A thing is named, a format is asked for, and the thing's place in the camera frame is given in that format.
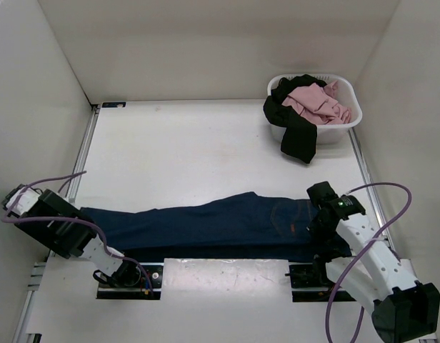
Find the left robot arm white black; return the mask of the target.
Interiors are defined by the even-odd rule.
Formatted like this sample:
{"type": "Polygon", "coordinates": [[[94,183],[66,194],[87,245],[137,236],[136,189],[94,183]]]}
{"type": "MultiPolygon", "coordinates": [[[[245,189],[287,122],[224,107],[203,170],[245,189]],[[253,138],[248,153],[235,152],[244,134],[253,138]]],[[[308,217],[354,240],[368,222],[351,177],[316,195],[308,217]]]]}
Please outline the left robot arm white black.
{"type": "Polygon", "coordinates": [[[26,223],[21,225],[21,229],[63,258],[78,257],[93,262],[101,273],[96,278],[99,283],[126,288],[135,287],[144,278],[136,263],[120,259],[120,252],[105,248],[96,230],[77,222],[59,220],[68,217],[93,222],[57,193],[44,191],[23,215],[23,218],[36,217],[56,217],[58,220],[26,223]]]}

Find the dark blue denim trousers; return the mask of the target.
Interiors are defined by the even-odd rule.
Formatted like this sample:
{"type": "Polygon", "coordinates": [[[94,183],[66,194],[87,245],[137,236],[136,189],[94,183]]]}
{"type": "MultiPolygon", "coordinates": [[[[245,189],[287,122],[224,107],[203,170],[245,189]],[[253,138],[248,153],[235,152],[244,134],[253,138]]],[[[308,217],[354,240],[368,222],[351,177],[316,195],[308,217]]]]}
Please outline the dark blue denim trousers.
{"type": "Polygon", "coordinates": [[[283,259],[309,263],[317,254],[351,256],[335,236],[328,243],[307,229],[317,210],[308,199],[237,194],[195,207],[118,212],[83,207],[107,244],[139,262],[173,259],[283,259]]]}

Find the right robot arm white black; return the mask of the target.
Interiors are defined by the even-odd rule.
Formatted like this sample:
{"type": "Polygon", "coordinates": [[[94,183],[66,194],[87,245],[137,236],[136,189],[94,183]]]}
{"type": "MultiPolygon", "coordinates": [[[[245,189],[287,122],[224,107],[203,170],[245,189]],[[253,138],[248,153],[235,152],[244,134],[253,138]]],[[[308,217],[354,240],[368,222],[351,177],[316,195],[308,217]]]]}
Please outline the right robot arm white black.
{"type": "Polygon", "coordinates": [[[308,226],[310,235],[321,242],[340,236],[354,257],[319,255],[314,259],[312,277],[320,285],[333,282],[325,314],[325,332],[331,338],[330,316],[336,293],[344,289],[369,314],[383,342],[408,342],[433,334],[440,307],[439,290],[421,283],[375,229],[365,208],[351,192],[337,195],[328,182],[307,190],[318,213],[308,226]]]}

